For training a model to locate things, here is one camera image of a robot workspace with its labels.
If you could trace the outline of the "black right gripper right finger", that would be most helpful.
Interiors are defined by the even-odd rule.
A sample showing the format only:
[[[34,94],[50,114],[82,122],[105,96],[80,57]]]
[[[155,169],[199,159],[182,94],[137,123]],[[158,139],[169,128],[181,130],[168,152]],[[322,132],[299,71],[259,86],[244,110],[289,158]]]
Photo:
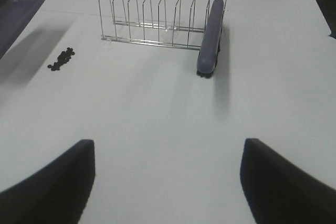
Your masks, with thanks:
[[[245,140],[240,182],[256,223],[335,223],[335,189],[257,138]]]

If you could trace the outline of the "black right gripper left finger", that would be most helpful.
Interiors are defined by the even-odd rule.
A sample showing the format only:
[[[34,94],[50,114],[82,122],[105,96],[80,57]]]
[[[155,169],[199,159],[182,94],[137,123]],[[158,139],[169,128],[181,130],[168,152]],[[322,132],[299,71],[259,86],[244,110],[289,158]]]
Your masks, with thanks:
[[[80,140],[51,163],[1,192],[1,223],[78,223],[94,183],[93,140]]]

